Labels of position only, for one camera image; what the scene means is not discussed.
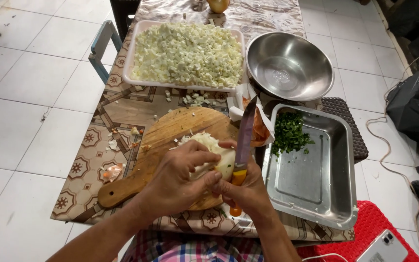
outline smartphone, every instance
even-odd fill
[[[356,262],[403,262],[408,251],[389,229],[378,235]]]

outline wooden cutting board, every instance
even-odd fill
[[[156,121],[143,135],[141,146],[150,145],[148,151],[140,148],[137,163],[132,173],[124,179],[107,183],[98,192],[98,202],[106,208],[123,203],[139,193],[151,180],[154,171],[169,148],[176,147],[174,139],[182,136],[207,132],[219,140],[236,139],[238,128],[231,124],[223,113],[205,107],[184,107],[173,110]],[[188,210],[205,210],[221,204],[221,197],[207,194],[196,201]]]

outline orange knife handle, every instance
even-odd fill
[[[235,186],[242,185],[245,177],[247,176],[247,170],[239,170],[232,173],[232,181],[231,184]],[[230,208],[229,213],[231,216],[240,216],[242,214],[242,209],[237,205],[235,208]]]

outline patterned tablecloth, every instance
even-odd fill
[[[211,14],[205,0],[142,0],[134,23],[141,20],[165,22],[195,22],[209,24],[209,18],[215,24],[240,30],[248,44],[250,39],[261,33],[285,31],[304,36],[304,27],[298,0],[232,0],[224,14]],[[53,208],[52,219],[86,224],[97,223],[122,205],[106,210],[97,201],[97,193],[106,182],[101,167],[126,164],[122,179],[134,168],[139,147],[129,149],[132,142],[142,139],[142,135],[131,135],[133,127],[147,129],[165,115],[169,109],[188,106],[183,103],[186,90],[172,94],[172,102],[166,101],[167,88],[146,86],[136,90],[135,86],[122,81],[122,70],[127,50],[130,47],[131,26],[124,44],[119,51],[115,64],[90,122],[88,130],[79,148],[77,157],[67,176],[66,183]],[[212,91],[204,104],[209,108],[228,115],[227,93]],[[311,101],[310,108],[321,109],[321,102]],[[109,137],[113,128],[120,132]],[[106,150],[108,141],[115,139],[119,150]],[[348,241],[354,239],[353,229],[336,230],[311,221],[279,213],[288,235],[293,240],[308,241]],[[171,216],[161,217],[153,222],[152,229],[170,230],[212,235],[230,235],[257,237],[257,231],[250,217],[243,213],[240,217],[229,215],[226,204],[205,211],[185,211]]]

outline plaid shirt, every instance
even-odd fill
[[[121,262],[263,261],[259,239],[142,230]]]

